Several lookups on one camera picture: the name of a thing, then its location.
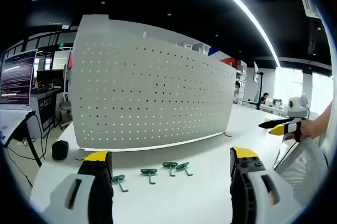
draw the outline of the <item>laptop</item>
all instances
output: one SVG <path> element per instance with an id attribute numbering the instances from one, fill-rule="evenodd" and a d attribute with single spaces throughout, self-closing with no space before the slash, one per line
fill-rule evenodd
<path id="1" fill-rule="evenodd" d="M 0 80 L 0 143 L 25 119 L 30 108 L 31 79 L 37 49 L 13 55 L 5 60 Z"/>

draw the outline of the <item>computer monitor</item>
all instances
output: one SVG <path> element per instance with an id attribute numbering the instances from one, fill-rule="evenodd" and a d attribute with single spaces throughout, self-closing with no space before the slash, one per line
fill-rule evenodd
<path id="1" fill-rule="evenodd" d="M 257 64 L 254 62 L 254 74 L 253 74 L 253 80 L 255 83 L 257 83 L 257 80 L 259 79 L 259 76 L 258 76 L 258 71 L 259 71 L 259 68 L 257 67 Z"/>
<path id="2" fill-rule="evenodd" d="M 25 51 L 8 58 L 2 67 L 0 107 L 20 109 L 29 107 L 31 78 L 37 50 Z"/>
<path id="3" fill-rule="evenodd" d="M 63 80 L 63 70 L 44 70 L 36 72 L 36 80 L 39 85 L 48 85 Z"/>

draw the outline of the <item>human arm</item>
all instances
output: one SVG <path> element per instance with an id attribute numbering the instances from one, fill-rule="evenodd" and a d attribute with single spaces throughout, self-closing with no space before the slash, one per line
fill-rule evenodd
<path id="1" fill-rule="evenodd" d="M 302 120 L 301 132 L 304 136 L 309 136 L 312 139 L 326 132 L 328 128 L 332 102 L 325 111 L 315 120 Z"/>

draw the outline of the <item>white table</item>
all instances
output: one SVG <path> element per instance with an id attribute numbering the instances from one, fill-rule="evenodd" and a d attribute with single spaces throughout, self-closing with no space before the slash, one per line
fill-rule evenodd
<path id="1" fill-rule="evenodd" d="M 288 115 L 287 111 L 282 110 L 282 109 L 278 109 L 278 108 L 273 107 L 273 106 L 261 104 L 260 108 L 261 108 L 261 110 L 266 110 L 266 111 L 272 112 L 273 114 L 277 114 L 279 116 L 287 116 Z"/>
<path id="2" fill-rule="evenodd" d="M 232 137 L 213 138 L 165 149 L 112 153 L 113 175 L 125 175 L 122 193 L 113 185 L 114 223 L 230 223 L 230 148 L 233 146 L 255 151 L 265 167 L 271 168 L 279 152 L 282 137 L 268 134 L 258 124 L 279 116 L 243 106 L 233 105 L 227 132 Z M 50 203 L 53 189 L 70 173 L 77 173 L 82 161 L 74 156 L 78 151 L 73 124 L 62 133 L 60 140 L 69 142 L 69 153 L 63 162 L 48 154 L 34 182 L 31 203 L 42 212 Z M 169 176 L 162 167 L 164 161 L 190 162 L 188 177 L 184 171 Z M 157 168 L 148 183 L 141 168 Z"/>

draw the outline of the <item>person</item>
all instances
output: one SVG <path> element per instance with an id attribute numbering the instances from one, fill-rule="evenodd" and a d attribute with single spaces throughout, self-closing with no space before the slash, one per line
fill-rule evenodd
<path id="1" fill-rule="evenodd" d="M 260 103 L 264 104 L 265 100 L 268 98 L 269 94 L 267 92 L 263 93 L 263 96 L 260 98 Z"/>
<path id="2" fill-rule="evenodd" d="M 301 132 L 304 137 L 315 139 L 317 136 L 325 133 L 330 119 L 332 102 L 325 111 L 315 120 L 302 120 Z"/>
<path id="3" fill-rule="evenodd" d="M 234 91 L 234 96 L 233 96 L 233 104 L 237 104 L 239 102 L 239 89 L 240 89 L 240 83 L 236 81 L 235 91 Z"/>

